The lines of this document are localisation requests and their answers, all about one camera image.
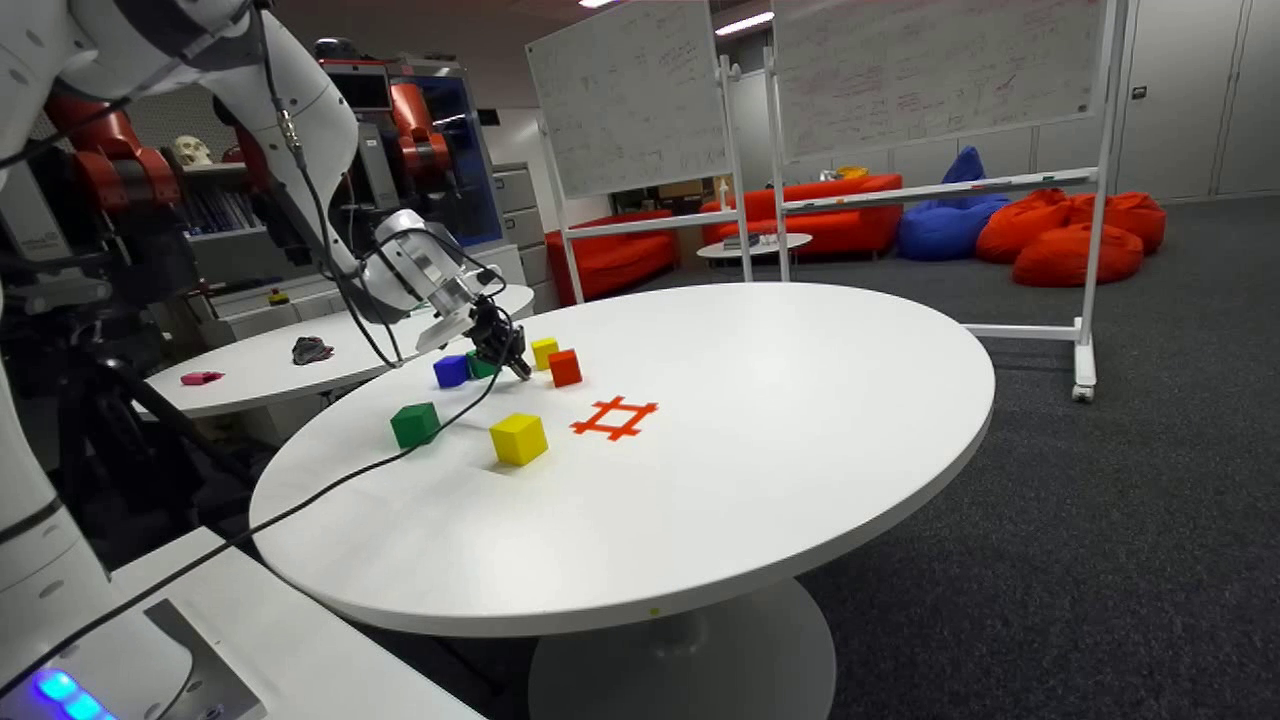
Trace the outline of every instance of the table pedestal base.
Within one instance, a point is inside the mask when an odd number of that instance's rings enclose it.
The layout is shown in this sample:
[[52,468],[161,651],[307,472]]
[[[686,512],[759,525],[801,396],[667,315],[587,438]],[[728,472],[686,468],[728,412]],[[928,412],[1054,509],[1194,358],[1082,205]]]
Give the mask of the table pedestal base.
[[534,720],[826,720],[836,650],[795,584],[692,618],[543,639],[534,658]]

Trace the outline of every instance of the gray carpet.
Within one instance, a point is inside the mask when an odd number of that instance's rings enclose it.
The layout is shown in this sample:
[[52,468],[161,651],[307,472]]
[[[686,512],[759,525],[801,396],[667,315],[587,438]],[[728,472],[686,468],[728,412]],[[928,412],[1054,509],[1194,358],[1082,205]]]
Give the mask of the gray carpet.
[[[737,281],[689,261],[667,285]],[[990,263],[801,263],[960,321],[1067,321]],[[990,450],[921,516],[804,584],[834,715],[1280,715],[1280,205],[1175,208],[1101,298],[1101,402],[1054,346],[994,346]]]

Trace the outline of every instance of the ceiling light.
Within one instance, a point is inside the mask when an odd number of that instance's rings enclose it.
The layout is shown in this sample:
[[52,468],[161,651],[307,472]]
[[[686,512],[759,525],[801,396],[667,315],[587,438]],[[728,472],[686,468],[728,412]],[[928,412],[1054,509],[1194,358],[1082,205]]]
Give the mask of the ceiling light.
[[721,26],[717,36],[737,36],[737,31],[747,31],[747,30],[759,30],[759,26],[774,26],[774,13]]

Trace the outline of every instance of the red cube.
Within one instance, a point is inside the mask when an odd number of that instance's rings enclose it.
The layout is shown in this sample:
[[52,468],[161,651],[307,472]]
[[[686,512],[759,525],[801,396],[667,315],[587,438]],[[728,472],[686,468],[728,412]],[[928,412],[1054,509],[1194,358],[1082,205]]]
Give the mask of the red cube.
[[572,349],[552,353],[548,366],[552,366],[552,383],[556,390],[569,390],[569,383],[584,379],[584,370],[575,366]]

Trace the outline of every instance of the red hash symbol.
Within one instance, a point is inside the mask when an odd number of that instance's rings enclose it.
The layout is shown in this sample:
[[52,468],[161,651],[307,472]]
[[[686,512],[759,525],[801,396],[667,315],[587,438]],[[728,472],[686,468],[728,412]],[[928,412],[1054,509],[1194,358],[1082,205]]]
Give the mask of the red hash symbol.
[[625,439],[625,438],[639,438],[639,420],[651,416],[651,412],[658,412],[658,405],[625,405],[625,396],[618,396],[618,402],[598,402],[598,416],[587,416],[587,420],[582,420],[572,428],[582,438],[584,431],[599,431],[608,439]]

